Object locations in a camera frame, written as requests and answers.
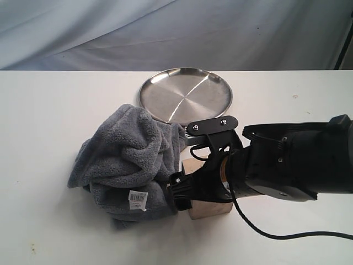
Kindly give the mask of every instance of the wooden block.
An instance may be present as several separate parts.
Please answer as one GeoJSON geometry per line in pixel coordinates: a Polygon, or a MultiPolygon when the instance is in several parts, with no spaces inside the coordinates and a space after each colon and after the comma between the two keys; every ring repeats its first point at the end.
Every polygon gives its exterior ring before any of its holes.
{"type": "MultiPolygon", "coordinates": [[[[195,158],[183,160],[185,174],[194,173],[196,170],[202,167],[203,164],[204,161],[200,161],[195,158]]],[[[192,208],[189,209],[189,215],[191,219],[200,219],[218,214],[229,213],[233,207],[233,203],[210,203],[202,202],[199,200],[192,200],[191,205],[192,208]]]]}

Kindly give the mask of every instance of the stainless steel plate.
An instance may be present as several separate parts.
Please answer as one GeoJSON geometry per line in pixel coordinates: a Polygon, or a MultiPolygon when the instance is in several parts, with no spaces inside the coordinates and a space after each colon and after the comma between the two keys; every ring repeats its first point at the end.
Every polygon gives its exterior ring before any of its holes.
{"type": "Polygon", "coordinates": [[[231,105],[232,90],[220,76],[194,68],[166,70],[140,89],[140,105],[155,119],[188,125],[221,116],[231,105]]]}

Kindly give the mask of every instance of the robotic arm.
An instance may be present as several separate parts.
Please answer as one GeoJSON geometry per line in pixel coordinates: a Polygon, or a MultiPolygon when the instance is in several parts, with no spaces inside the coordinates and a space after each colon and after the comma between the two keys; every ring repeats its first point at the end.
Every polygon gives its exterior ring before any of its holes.
{"type": "Polygon", "coordinates": [[[347,115],[328,123],[262,124],[246,126],[243,147],[232,116],[197,121],[186,129],[191,154],[205,161],[193,174],[184,170],[170,176],[169,190],[178,210],[191,208],[191,200],[234,202],[242,218],[260,234],[273,239],[328,235],[308,232],[274,236],[257,229],[241,212],[236,199],[269,195],[284,200],[316,200],[319,193],[353,194],[353,121],[347,115]],[[194,151],[209,148],[208,158],[194,151]]]}

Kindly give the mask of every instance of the towel fold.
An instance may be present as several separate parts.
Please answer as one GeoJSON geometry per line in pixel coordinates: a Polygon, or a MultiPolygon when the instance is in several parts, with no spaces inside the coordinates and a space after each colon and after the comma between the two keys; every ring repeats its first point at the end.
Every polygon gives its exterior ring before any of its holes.
{"type": "Polygon", "coordinates": [[[166,187],[184,148],[180,125],[155,121],[146,110],[125,104],[83,143],[68,187],[90,191],[118,227],[173,215],[166,187]],[[130,190],[148,192],[146,211],[130,210],[130,190]]]}

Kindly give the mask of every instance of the white table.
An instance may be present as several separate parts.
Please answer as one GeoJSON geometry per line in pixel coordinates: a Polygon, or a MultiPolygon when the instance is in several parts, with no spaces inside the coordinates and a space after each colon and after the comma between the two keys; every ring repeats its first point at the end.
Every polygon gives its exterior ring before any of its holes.
{"type": "MultiPolygon", "coordinates": [[[[353,72],[219,72],[232,87],[227,114],[244,125],[353,118],[353,72]]],[[[274,241],[233,210],[178,216],[116,231],[90,195],[66,183],[81,143],[152,72],[0,72],[0,264],[352,264],[353,242],[333,237],[274,241]]],[[[182,158],[189,157],[188,152],[182,158]]],[[[353,234],[353,196],[294,203],[239,200],[274,234],[353,234]]]]}

